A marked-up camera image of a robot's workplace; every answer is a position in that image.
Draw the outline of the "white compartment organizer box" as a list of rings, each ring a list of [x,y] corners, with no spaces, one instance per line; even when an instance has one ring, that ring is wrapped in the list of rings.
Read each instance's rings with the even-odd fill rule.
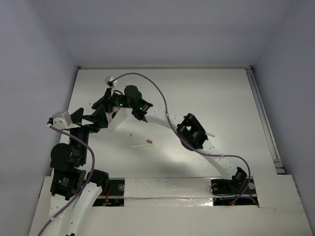
[[[107,132],[113,132],[126,118],[126,108],[114,108],[111,113],[105,113],[108,121]]]

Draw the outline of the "white pencil yellow tip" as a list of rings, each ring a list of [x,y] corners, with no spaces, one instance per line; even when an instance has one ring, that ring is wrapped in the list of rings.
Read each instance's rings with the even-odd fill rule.
[[[154,144],[138,144],[138,145],[130,145],[131,148],[145,148],[145,147],[153,147]]]

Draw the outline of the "white pencil brown eraser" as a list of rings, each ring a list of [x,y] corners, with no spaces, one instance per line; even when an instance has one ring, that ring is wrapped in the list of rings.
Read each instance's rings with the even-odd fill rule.
[[[148,139],[148,138],[146,138],[146,137],[143,137],[143,136],[141,136],[141,135],[137,135],[137,134],[135,134],[135,133],[130,134],[130,136],[131,136],[132,138],[138,139],[138,140],[140,140],[140,141],[143,141],[143,142],[146,142],[146,143],[149,143],[149,144],[152,144],[152,143],[153,143],[152,140],[150,140],[150,139]]]

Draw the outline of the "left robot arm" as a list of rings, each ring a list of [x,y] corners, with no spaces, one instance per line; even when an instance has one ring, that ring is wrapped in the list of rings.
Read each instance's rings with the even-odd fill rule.
[[[89,147],[89,135],[108,126],[104,105],[85,115],[80,108],[74,113],[58,112],[47,126],[69,137],[51,150],[53,179],[47,223],[40,236],[77,236],[100,194],[109,188],[109,174],[95,169],[95,154]]]

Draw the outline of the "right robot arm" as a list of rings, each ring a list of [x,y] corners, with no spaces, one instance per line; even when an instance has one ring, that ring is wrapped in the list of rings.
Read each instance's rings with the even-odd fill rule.
[[[104,96],[92,105],[94,110],[99,107],[104,108],[109,114],[114,112],[115,108],[129,108],[137,120],[158,124],[175,131],[186,149],[196,151],[216,168],[230,192],[237,193],[248,184],[247,173],[214,147],[206,130],[193,114],[188,113],[183,117],[171,116],[145,101],[138,88],[132,85],[126,86],[124,92],[107,88]]]

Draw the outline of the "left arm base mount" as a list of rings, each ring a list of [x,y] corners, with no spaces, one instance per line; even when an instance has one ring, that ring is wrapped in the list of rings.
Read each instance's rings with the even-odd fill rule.
[[[123,207],[125,198],[125,179],[110,178],[105,192],[102,192],[95,200],[94,207]]]

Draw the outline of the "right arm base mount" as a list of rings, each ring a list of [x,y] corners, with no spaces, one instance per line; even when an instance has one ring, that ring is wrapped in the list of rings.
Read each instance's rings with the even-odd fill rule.
[[[231,180],[215,178],[209,189],[214,206],[258,206],[258,198],[253,177],[237,168]]]

